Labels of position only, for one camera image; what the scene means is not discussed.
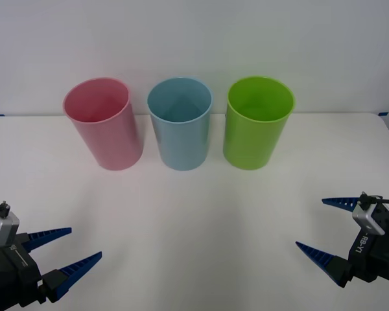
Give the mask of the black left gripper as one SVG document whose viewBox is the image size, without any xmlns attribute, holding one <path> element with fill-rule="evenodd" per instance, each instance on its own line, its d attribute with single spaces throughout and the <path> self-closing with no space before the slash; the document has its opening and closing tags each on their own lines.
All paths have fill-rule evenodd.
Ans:
<svg viewBox="0 0 389 311">
<path fill-rule="evenodd" d="M 0 248 L 0 308 L 26 307 L 36 301 L 43 304 L 47 298 L 55 303 L 98 263 L 101 251 L 46 273 L 39 286 L 41 273 L 29 252 L 68 234 L 70 227 L 20 233 L 12 245 Z"/>
</svg>

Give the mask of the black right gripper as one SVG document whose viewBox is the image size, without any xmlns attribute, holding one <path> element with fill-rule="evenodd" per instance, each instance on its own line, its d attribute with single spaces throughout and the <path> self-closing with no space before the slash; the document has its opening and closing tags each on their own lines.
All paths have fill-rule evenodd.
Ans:
<svg viewBox="0 0 389 311">
<path fill-rule="evenodd" d="M 359 198 L 323 198 L 322 203 L 354 211 Z M 366 282 L 378 277 L 389 281 L 389 232 L 373 235 L 360 230 L 348 255 L 348 260 L 296 241 L 299 249 L 341 288 L 353 276 Z"/>
</svg>

